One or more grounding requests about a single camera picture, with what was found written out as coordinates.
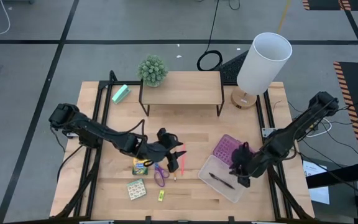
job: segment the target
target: gray floor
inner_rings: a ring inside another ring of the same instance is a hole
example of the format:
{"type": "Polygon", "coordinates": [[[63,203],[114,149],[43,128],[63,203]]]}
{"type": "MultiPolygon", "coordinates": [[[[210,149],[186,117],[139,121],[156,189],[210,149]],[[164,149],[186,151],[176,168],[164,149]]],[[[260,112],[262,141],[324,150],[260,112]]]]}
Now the gray floor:
{"type": "MultiPolygon", "coordinates": [[[[232,11],[227,1],[221,1],[213,39],[253,39],[261,32],[275,32],[285,2],[241,0],[241,8],[232,11]]],[[[72,3],[73,0],[37,0],[33,5],[6,3],[12,27],[0,39],[58,40],[72,3]]],[[[80,0],[67,39],[207,39],[215,4],[212,0],[80,0]]],[[[352,14],[358,25],[358,12],[352,14]]],[[[6,26],[0,5],[0,32],[6,26]]],[[[281,34],[290,40],[357,40],[343,11],[306,11],[301,1],[293,1],[281,34]]],[[[0,44],[0,204],[56,48],[52,44],[0,44]]],[[[136,66],[147,54],[160,55],[170,70],[196,70],[196,61],[205,48],[205,44],[65,45],[5,222],[48,217],[63,153],[48,129],[47,119],[58,103],[76,103],[82,81],[107,79],[110,69],[119,80],[136,80],[136,66]]],[[[237,44],[210,46],[221,51],[224,61],[248,48],[249,45],[237,44]]],[[[358,62],[358,45],[294,45],[293,56],[276,81],[284,82],[288,100],[299,110],[306,109],[304,99],[317,91],[328,91],[344,106],[334,61],[358,62]]],[[[206,57],[202,67],[215,63],[216,58],[206,57]]],[[[330,120],[349,122],[349,117],[343,111],[330,120]]],[[[357,148],[350,126],[334,124],[331,134],[357,148]]],[[[306,141],[338,163],[358,162],[351,149],[327,135],[306,141]]],[[[326,160],[303,143],[300,150],[326,160]]],[[[319,210],[316,214],[324,219],[336,216],[319,210]]]]}

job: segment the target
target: purple basket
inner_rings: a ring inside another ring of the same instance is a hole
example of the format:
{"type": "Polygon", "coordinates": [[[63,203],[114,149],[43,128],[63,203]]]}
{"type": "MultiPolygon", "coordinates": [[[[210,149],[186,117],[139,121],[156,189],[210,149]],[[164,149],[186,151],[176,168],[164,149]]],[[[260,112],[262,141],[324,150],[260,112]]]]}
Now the purple basket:
{"type": "Polygon", "coordinates": [[[231,164],[233,164],[233,162],[231,161],[231,154],[241,144],[242,142],[236,140],[228,134],[225,134],[219,141],[218,145],[215,147],[212,154],[222,160],[225,164],[231,166],[231,164]]]}

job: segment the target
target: purple scissors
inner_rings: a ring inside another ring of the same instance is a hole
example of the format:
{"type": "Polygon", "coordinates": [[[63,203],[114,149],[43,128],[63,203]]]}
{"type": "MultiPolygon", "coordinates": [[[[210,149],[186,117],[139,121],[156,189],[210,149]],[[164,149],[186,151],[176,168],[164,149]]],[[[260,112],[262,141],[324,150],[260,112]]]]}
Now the purple scissors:
{"type": "Polygon", "coordinates": [[[154,180],[158,186],[165,186],[164,179],[169,177],[169,172],[165,169],[161,168],[157,163],[154,164],[155,172],[154,172],[154,180]]]}

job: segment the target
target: potted plant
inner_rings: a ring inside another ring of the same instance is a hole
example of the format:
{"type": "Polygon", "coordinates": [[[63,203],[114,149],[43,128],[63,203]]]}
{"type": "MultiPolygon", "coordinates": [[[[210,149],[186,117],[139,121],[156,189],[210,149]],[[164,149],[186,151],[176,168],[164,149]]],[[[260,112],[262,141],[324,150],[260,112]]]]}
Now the potted plant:
{"type": "Polygon", "coordinates": [[[137,76],[143,83],[151,86],[159,86],[167,76],[168,70],[163,60],[157,55],[148,55],[137,68],[137,76]]]}

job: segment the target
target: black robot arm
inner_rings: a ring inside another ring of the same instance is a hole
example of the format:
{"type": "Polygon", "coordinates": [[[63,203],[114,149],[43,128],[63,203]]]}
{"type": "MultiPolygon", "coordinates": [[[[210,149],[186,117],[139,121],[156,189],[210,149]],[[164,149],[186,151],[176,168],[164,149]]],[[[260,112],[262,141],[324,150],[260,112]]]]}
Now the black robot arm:
{"type": "Polygon", "coordinates": [[[154,162],[160,162],[166,157],[169,172],[174,172],[178,169],[177,158],[185,153],[185,151],[170,152],[171,149],[183,143],[178,141],[176,135],[166,132],[165,128],[161,128],[158,131],[158,141],[149,144],[147,143],[147,136],[143,133],[131,133],[132,130],[125,132],[115,131],[89,119],[85,114],[80,113],[75,105],[67,103],[59,104],[56,107],[49,117],[49,122],[50,126],[55,130],[77,134],[82,146],[96,148],[101,144],[102,140],[106,140],[127,156],[146,159],[146,166],[151,166],[154,162]]]}
{"type": "Polygon", "coordinates": [[[261,176],[268,166],[283,161],[293,147],[295,140],[303,139],[310,126],[319,123],[325,116],[332,116],[338,110],[338,100],[326,92],[317,93],[309,101],[308,109],[286,128],[272,132],[264,145],[255,154],[244,143],[232,153],[231,174],[238,176],[238,182],[249,187],[249,177],[261,176]]]}

